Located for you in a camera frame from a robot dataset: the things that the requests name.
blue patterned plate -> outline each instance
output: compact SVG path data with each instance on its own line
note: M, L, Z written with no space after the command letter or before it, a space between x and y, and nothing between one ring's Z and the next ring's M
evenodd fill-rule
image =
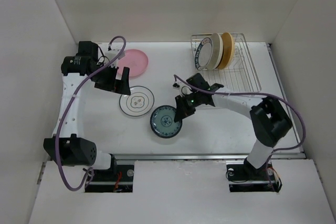
M162 138L171 138L176 136L181 128L182 121L174 122L176 108L163 105L156 108L150 119L152 131Z

white enclosure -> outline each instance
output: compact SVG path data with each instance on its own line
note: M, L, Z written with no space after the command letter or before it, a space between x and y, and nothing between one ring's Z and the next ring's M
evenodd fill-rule
M334 0L0 0L0 222L91 223L99 214L100 223L111 223L111 209L122 214L129 206L135 221L147 223L268 223L270 218L273 223L334 223L335 12ZM303 149L274 156L284 183L280 195L228 193L222 173L226 160L245 158L255 141L246 118L203 108L183 122L178 137L163 142L149 128L150 113L129 118L120 111L117 94L93 87L85 108L86 138L119 159L154 159L136 162L134 193L71 193L53 162L40 174L47 160L43 139L51 136L59 112L60 65L65 56L75 55L79 41L99 42L106 50L106 42L123 35L127 49L144 51L148 70L130 84L150 88L157 107L174 105L173 74L185 79L195 72L191 34L226 31L245 34L261 90L287 96L306 122ZM296 122L279 146L299 139ZM79 183L80 167L66 172L73 185ZM163 188L148 187L148 179ZM243 206L243 214L235 206ZM151 211L164 221L148 216Z

wire dish rack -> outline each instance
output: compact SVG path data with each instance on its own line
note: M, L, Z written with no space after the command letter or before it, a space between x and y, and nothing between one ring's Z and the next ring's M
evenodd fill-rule
M210 85L220 83L234 92L261 91L260 82L244 34L231 33L231 35L235 41L235 54L230 65L223 70L195 69L195 72L200 73ZM194 57L200 42L205 37L210 36L211 34L193 34L191 36Z

white table surface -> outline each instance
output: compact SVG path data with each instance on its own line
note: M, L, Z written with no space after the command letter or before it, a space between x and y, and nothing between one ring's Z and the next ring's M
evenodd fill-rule
M70 192L48 162L30 224L335 223L312 160L275 160L277 193L230 193L223 161L135 163L133 193ZM81 167L64 167L72 186Z
M248 43L263 92L282 96L264 42ZM101 44L104 51L107 44ZM189 42L131 42L126 49L140 49L149 58L147 71L130 80L130 86L145 86L155 96L153 109L139 118L119 108L120 95L90 89L84 118L85 138L99 150L113 154L242 154L249 153L256 140L249 119L225 109L199 109L183 120L179 134L170 139L156 136L149 124L152 111L161 105L175 106L178 91L172 88L173 74L188 78L194 74ZM278 147L297 143L291 130Z

white robotic arm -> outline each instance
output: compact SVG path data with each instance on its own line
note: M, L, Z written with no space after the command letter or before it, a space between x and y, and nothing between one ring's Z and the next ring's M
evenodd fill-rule
M108 51L106 57L113 59L119 51ZM116 60L91 78L94 87L110 92L130 94L128 84L129 68L124 68L121 80L116 79ZM55 136L69 101L74 97L72 106L66 114L62 125L60 139L60 157L62 165L87 165L93 169L109 169L113 165L113 155L98 151L94 142L86 140L83 130L83 113L87 92L92 88L86 82L74 96L75 90L88 75L99 69L98 45L90 41L80 41L76 56L65 57L61 70L63 73L63 95L59 117L51 138L45 138L44 149L55 160Z
M187 83L206 91L231 93L220 84L210 87L200 74L190 77ZM194 114L195 108L201 104L229 109L252 120L257 141L245 159L245 165L254 173L262 169L275 145L292 127L289 116L276 99L253 95L211 95L192 90L182 83L175 83L174 87L180 90L180 95L175 97L175 122Z

